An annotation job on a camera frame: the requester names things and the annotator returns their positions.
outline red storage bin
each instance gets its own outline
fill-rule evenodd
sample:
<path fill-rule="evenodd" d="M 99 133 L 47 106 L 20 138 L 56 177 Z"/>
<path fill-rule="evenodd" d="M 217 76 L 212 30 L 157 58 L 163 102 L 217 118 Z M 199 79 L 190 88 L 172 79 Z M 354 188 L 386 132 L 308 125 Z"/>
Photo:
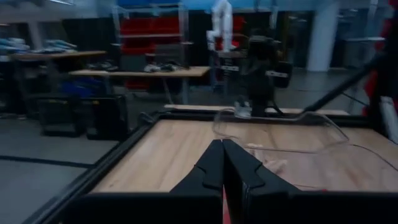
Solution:
<path fill-rule="evenodd" d="M 155 43 L 150 38 L 126 39 L 121 50 L 128 55 L 150 54 L 155 52 Z"/>
<path fill-rule="evenodd" d="M 180 37 L 156 37 L 154 38 L 155 45 L 157 44 L 179 44 Z"/>
<path fill-rule="evenodd" d="M 152 28 L 154 34 L 178 34 L 180 32 L 178 17 L 156 18 Z"/>
<path fill-rule="evenodd" d="M 240 32 L 243 29 L 244 17 L 234 16 L 233 17 L 233 30 L 234 32 Z"/>
<path fill-rule="evenodd" d="M 122 21 L 120 33 L 122 35 L 152 34 L 153 18 L 125 19 Z"/>
<path fill-rule="evenodd" d="M 134 77 L 126 80 L 124 86 L 129 90 L 147 90 L 152 80 L 142 77 Z"/>

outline wooden tabletop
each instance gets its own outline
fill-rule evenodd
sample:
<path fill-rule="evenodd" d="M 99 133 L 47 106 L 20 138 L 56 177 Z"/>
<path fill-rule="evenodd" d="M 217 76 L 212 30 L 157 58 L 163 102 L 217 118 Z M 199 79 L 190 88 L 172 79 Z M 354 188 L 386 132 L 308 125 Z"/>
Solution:
<path fill-rule="evenodd" d="M 38 59 L 46 59 L 46 58 L 65 58 L 65 57 L 84 57 L 84 56 L 92 56 L 92 55 L 103 55 L 106 54 L 103 50 L 97 51 L 84 51 L 84 52 L 65 52 L 65 53 L 56 53 L 56 54 L 13 54 L 12 58 L 18 60 L 38 60 Z"/>
<path fill-rule="evenodd" d="M 190 67 L 188 70 L 177 70 L 174 72 L 107 72 L 96 70 L 79 70 L 70 72 L 70 75 L 89 76 L 127 76 L 127 77 L 202 77 L 209 67 Z"/>
<path fill-rule="evenodd" d="M 198 106 L 198 105 L 165 105 L 165 108 L 175 108 L 181 110 L 208 110 L 208 111 L 219 111 L 223 109 L 233 109 L 233 106 Z M 297 108 L 281 108 L 284 113 L 301 113 L 303 109 Z M 273 108 L 268 108 L 267 112 L 275 113 L 276 110 Z M 318 113 L 329 114 L 329 115 L 349 115 L 343 110 L 318 110 Z"/>
<path fill-rule="evenodd" d="M 219 138 L 212 127 L 213 122 L 206 121 L 159 121 L 93 191 L 170 191 L 191 171 L 210 142 Z M 303 190 L 398 190 L 398 172 L 363 149 L 398 167 L 398 147 L 370 129 L 343 128 L 349 143 L 329 147 L 329 151 L 322 149 L 341 140 L 331 127 L 221 123 L 217 130 L 238 137 L 244 146 L 275 149 L 245 150 L 262 162 L 286 160 L 278 175 Z"/>

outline white pillar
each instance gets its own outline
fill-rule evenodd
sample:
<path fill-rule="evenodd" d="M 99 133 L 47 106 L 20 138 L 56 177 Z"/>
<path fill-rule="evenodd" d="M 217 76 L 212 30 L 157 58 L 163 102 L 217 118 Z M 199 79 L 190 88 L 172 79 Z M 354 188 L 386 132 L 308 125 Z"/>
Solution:
<path fill-rule="evenodd" d="M 43 39 L 41 36 L 39 22 L 32 21 L 28 22 L 30 38 L 32 38 L 33 49 L 42 49 L 43 48 Z"/>
<path fill-rule="evenodd" d="M 327 72 L 335 44 L 340 0 L 319 1 L 312 27 L 307 70 Z"/>

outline table leg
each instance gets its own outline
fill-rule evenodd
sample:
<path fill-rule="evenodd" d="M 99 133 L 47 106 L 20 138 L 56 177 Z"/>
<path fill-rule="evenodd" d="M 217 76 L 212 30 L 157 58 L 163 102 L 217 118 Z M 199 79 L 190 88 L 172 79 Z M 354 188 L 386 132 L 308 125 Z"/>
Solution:
<path fill-rule="evenodd" d="M 28 87 L 27 87 L 27 82 L 26 82 L 26 77 L 25 77 L 25 72 L 24 72 L 23 66 L 20 62 L 15 60 L 14 67 L 15 67 L 14 77 L 17 80 L 19 91 L 21 92 L 22 100 L 25 103 L 26 112 L 27 112 L 26 114 L 27 114 L 27 116 L 32 118 L 34 116 L 34 112 L 33 112 L 33 109 L 31 107 L 31 103 L 29 100 L 29 91 L 28 91 Z"/>
<path fill-rule="evenodd" d="M 106 94 L 111 95 L 113 91 L 109 75 L 104 77 L 104 82 L 105 82 Z"/>
<path fill-rule="evenodd" d="M 188 104 L 188 95 L 189 95 L 189 78 L 182 78 L 182 103 Z"/>
<path fill-rule="evenodd" d="M 214 89 L 216 88 L 216 83 L 217 83 L 217 79 L 216 79 L 216 68 L 215 68 L 215 63 L 214 63 L 214 53 L 210 52 L 210 57 L 209 57 L 209 64 L 210 64 L 210 85 L 211 85 L 211 89 L 214 91 Z"/>
<path fill-rule="evenodd" d="M 51 92 L 56 93 L 58 92 L 60 74 L 58 73 L 58 70 L 55 68 L 54 62 L 51 59 L 47 59 L 45 63 L 47 66 L 47 76 L 50 80 Z"/>
<path fill-rule="evenodd" d="M 355 86 L 353 87 L 353 91 L 352 91 L 352 95 L 351 96 L 353 98 L 356 98 L 357 92 L 358 92 L 358 84 L 355 84 Z M 355 104 L 354 100 L 351 99 L 351 101 L 349 102 L 349 105 L 348 105 L 348 112 L 349 113 L 353 112 L 354 104 Z"/>
<path fill-rule="evenodd" d="M 229 74 L 224 75 L 224 85 L 223 85 L 224 97 L 228 96 L 228 79 L 229 79 Z"/>

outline small white object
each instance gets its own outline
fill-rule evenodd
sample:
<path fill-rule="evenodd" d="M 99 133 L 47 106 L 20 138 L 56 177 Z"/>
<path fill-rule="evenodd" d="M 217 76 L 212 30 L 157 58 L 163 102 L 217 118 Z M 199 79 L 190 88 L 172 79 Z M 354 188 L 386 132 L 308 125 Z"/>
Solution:
<path fill-rule="evenodd" d="M 251 117 L 251 107 L 246 101 L 244 106 L 241 106 L 239 102 L 235 102 L 235 117 L 249 119 Z"/>
<path fill-rule="evenodd" d="M 275 71 L 266 71 L 266 75 L 270 77 L 281 77 L 281 78 L 287 78 L 288 74 L 283 73 L 283 72 L 275 72 Z"/>
<path fill-rule="evenodd" d="M 222 70 L 226 70 L 226 71 L 233 71 L 233 72 L 237 72 L 239 71 L 239 67 L 238 66 L 227 66 L 227 65 L 222 65 L 221 66 Z"/>

